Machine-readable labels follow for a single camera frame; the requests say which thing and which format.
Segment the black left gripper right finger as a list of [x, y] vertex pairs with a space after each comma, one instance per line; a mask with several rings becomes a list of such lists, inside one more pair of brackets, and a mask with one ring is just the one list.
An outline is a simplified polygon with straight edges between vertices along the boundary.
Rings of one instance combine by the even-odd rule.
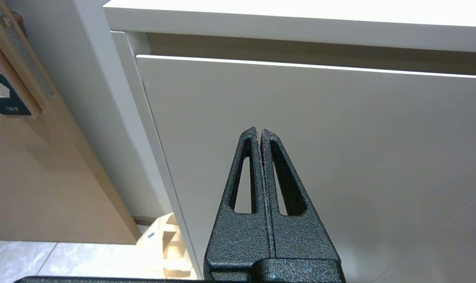
[[277, 134], [264, 129], [261, 154], [277, 258], [339, 259], [296, 169]]

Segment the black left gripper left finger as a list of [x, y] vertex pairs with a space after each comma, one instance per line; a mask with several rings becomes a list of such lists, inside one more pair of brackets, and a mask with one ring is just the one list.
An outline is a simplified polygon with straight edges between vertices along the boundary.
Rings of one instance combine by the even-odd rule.
[[[235, 210], [244, 161], [249, 161], [251, 212]], [[270, 256], [265, 188], [256, 127], [238, 139], [204, 256], [206, 281], [252, 281], [252, 266]]]

